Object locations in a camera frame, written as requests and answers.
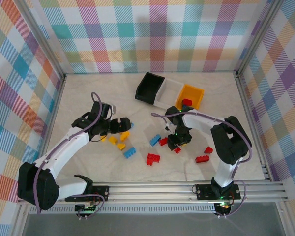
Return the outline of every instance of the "blue lego brick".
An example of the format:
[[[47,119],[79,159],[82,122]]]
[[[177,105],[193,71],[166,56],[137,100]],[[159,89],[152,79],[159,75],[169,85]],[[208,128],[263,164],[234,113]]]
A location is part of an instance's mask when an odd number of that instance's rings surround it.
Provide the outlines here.
[[[135,153],[136,153],[136,149],[134,147],[132,147],[128,151],[126,151],[123,155],[125,158],[128,159],[130,156],[132,156]]]
[[[157,134],[154,138],[152,138],[152,140],[149,142],[149,144],[151,144],[152,146],[154,146],[160,140],[161,140],[161,136],[159,134]]]

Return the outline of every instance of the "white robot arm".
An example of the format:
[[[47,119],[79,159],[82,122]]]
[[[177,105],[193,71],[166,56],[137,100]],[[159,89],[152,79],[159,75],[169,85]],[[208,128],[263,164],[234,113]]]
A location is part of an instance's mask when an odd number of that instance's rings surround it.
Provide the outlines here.
[[[93,182],[87,177],[75,175],[69,179],[57,180],[57,176],[71,157],[93,138],[100,140],[100,136],[105,136],[108,133],[125,132],[131,128],[131,122],[128,118],[120,118],[120,122],[118,122],[118,119],[112,119],[116,108],[106,103],[102,103],[100,118],[92,125],[100,113],[99,106],[99,102],[94,102],[91,112],[76,119],[69,132],[48,153],[37,159],[33,164],[25,162],[20,166],[19,198],[35,204],[33,186],[39,168],[41,168],[41,171],[37,179],[37,198],[42,210],[48,210],[59,199],[77,194],[94,194]]]
[[[191,107],[185,107],[182,111],[170,107],[166,115],[161,116],[167,117],[176,126],[175,134],[168,136],[168,147],[174,150],[177,146],[190,142],[192,138],[189,134],[190,129],[212,135],[216,152],[221,160],[216,175],[211,180],[211,186],[219,198],[227,194],[232,187],[236,166],[248,153],[251,142],[236,117],[230,116],[224,119],[196,114],[199,112]]]

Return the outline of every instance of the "cable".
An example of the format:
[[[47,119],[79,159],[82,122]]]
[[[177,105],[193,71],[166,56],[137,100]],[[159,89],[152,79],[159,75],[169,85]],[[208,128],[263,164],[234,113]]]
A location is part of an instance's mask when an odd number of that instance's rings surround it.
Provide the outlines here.
[[[246,139],[246,137],[235,126],[233,126],[232,124],[230,124],[230,123],[228,123],[228,122],[226,122],[224,120],[221,120],[221,119],[218,119],[218,118],[215,118],[215,117],[211,117],[209,115],[199,113],[199,112],[179,112],[179,113],[174,113],[174,114],[171,114],[171,115],[160,115],[160,114],[157,114],[157,113],[151,113],[151,116],[162,118],[165,121],[166,126],[168,126],[168,123],[167,123],[165,117],[167,117],[167,118],[168,117],[174,117],[174,116],[181,115],[181,114],[189,114],[189,115],[201,116],[201,117],[210,119],[212,121],[223,123],[223,124],[229,126],[230,128],[232,128],[244,140],[244,142],[247,145],[248,150],[249,150],[249,157],[246,160],[239,161],[236,164],[236,166],[234,168],[234,171],[232,173],[232,178],[234,178],[234,176],[235,176],[235,173],[236,173],[236,171],[238,169],[238,165],[241,164],[241,163],[245,163],[245,162],[249,161],[252,158],[252,149],[251,149],[251,146],[250,146],[248,140]]]
[[[72,138],[74,138],[75,136],[83,133],[84,131],[86,131],[87,129],[91,128],[93,125],[95,125],[101,114],[102,114],[102,101],[100,100],[100,97],[98,96],[98,94],[96,92],[92,92],[91,93],[91,97],[92,97],[92,100],[93,102],[96,102],[95,99],[94,99],[94,95],[97,97],[98,99],[98,103],[99,103],[99,112],[98,112],[98,115],[96,117],[96,119],[92,122],[92,124],[90,124],[89,126],[87,126],[86,128],[80,130],[79,132],[75,133],[75,134],[72,134],[69,138],[67,139],[64,139],[62,140],[50,153],[49,155],[46,157],[46,159],[41,163],[41,165],[39,166],[36,174],[35,174],[35,177],[34,177],[34,184],[33,184],[33,191],[34,191],[34,200],[35,200],[35,205],[36,205],[36,208],[37,208],[37,214],[40,214],[41,210],[40,210],[40,207],[39,207],[39,201],[38,201],[38,193],[37,193],[37,181],[38,181],[38,176],[39,176],[39,173],[40,171],[42,170],[42,168],[44,167],[44,165],[47,163],[45,162],[46,160],[48,161],[52,155],[64,144],[66,143],[67,141],[70,141]]]
[[[93,140],[90,140],[91,142],[99,142],[99,141],[102,141],[103,139],[105,139],[107,137],[107,134],[103,137],[103,138],[101,138],[100,140],[96,140],[96,141],[93,141]]]
[[[89,216],[85,216],[85,219],[89,219],[89,218],[92,218],[93,216],[95,216],[104,206],[104,203],[105,203],[105,198],[102,196],[102,195],[99,195],[99,194],[78,194],[78,195],[73,195],[72,197],[99,197],[102,199],[102,204],[100,205],[100,207],[94,212],[92,213],[91,215]],[[79,217],[79,220],[82,219],[82,216],[80,215],[80,212],[81,210],[78,211],[78,217]]]
[[[191,188],[191,192],[193,192],[194,194],[197,194],[197,192],[193,191],[193,187],[195,187],[197,184],[194,184]]]
[[[236,180],[235,182],[241,182],[242,185],[244,186],[244,196],[242,197],[241,202],[240,202],[239,206],[237,207],[237,209],[234,210],[232,213],[230,213],[230,214],[228,214],[228,215],[222,215],[222,214],[220,214],[220,213],[217,212],[217,214],[219,214],[220,216],[222,216],[222,217],[224,217],[224,218],[226,218],[226,216],[228,217],[228,216],[234,215],[237,211],[239,211],[239,209],[241,208],[241,206],[243,205],[243,203],[244,203],[244,201],[245,201],[245,199],[246,199],[247,188],[246,188],[246,184],[245,184],[245,182],[242,181],[242,180]]]

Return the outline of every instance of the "colorful checkered wall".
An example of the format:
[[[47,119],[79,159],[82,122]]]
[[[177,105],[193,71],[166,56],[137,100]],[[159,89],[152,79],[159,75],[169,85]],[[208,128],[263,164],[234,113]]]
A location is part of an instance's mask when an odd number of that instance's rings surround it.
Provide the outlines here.
[[[244,47],[244,49],[242,50],[241,54],[240,54],[240,57],[239,57],[239,60],[236,64],[236,67],[235,67],[235,70],[238,70],[239,69],[239,66],[243,60],[243,58],[246,56],[246,53],[249,49],[249,47],[251,46],[252,42],[254,41],[255,37],[256,37],[256,34],[258,32],[258,30],[260,29],[261,25],[262,25],[262,21],[263,19],[265,18],[266,14],[268,13],[270,7],[271,7],[271,3],[273,2],[273,0],[267,0],[266,1],[266,4],[253,28],[253,30],[251,31],[251,34],[246,42],[246,45]]]
[[[242,78],[275,180],[295,215],[295,0],[285,0]]]
[[[266,2],[27,0],[68,73],[233,71]]]
[[[59,85],[13,1],[0,0],[0,236],[18,200],[18,168],[38,157]]]

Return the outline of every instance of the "white surface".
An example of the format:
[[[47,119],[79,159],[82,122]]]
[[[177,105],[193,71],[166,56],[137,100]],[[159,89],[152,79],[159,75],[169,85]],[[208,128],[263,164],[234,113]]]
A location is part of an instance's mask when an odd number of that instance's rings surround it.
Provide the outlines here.
[[[176,105],[183,85],[184,83],[165,78],[155,96],[154,106],[168,109]]]
[[[227,73],[156,73],[205,90],[199,111],[215,117],[236,116],[253,141],[233,74]],[[167,146],[152,147],[149,141],[156,134],[167,135],[161,118],[151,112],[164,114],[165,110],[134,99],[135,91],[144,73],[69,75],[61,99],[50,146],[56,144],[71,127],[71,123],[92,108],[90,93],[95,91],[103,102],[117,107],[116,118],[129,117],[134,127],[130,130],[127,147],[137,152],[126,159],[108,140],[89,143],[80,149],[64,166],[59,178],[81,174],[93,181],[185,181],[211,180],[218,168],[216,152],[207,163],[195,163],[207,146],[214,148],[212,137],[191,130],[192,141],[181,148],[180,154]],[[264,179],[260,161],[253,145],[253,158],[242,164],[235,179]],[[148,153],[161,155],[160,163],[146,165]]]

